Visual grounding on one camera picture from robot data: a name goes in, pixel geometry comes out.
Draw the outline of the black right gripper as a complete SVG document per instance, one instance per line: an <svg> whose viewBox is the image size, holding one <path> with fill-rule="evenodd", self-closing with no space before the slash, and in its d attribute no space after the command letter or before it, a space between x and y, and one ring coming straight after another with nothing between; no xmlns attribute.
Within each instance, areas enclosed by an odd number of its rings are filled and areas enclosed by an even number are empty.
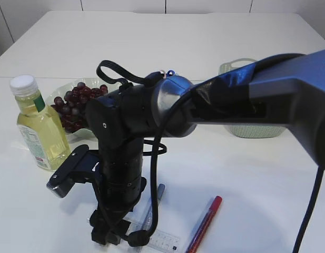
<svg viewBox="0 0 325 253"><path fill-rule="evenodd" d="M114 211L107 210L106 205L102 201L98 201L97 209L94 210L89 219L90 225L93 227L91 232L92 241L100 245L118 245L120 240L123 239L129 245L140 245L141 232L135 231L126 235L131 223L124 220L127 213L133 211L137 203L138 200L135 200L133 203L125 205L125 209Z"/></svg>

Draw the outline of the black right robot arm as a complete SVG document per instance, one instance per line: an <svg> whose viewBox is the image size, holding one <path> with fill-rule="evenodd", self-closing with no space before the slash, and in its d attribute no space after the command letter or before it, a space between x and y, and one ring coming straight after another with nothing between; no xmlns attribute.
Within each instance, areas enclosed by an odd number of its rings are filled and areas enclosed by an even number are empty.
<svg viewBox="0 0 325 253"><path fill-rule="evenodd" d="M109 68L120 77L107 76ZM104 60L97 76L120 88L89 101L88 124L99 142L100 184L94 191L113 231L141 195L144 138L154 139L150 184L153 222L125 236L144 246L158 222L157 156L163 137L185 137L198 124L279 125L289 129L318 166L310 201L294 250L298 251L313 213L325 172L325 50L280 54L193 85L179 75L154 72L138 77Z"/></svg>

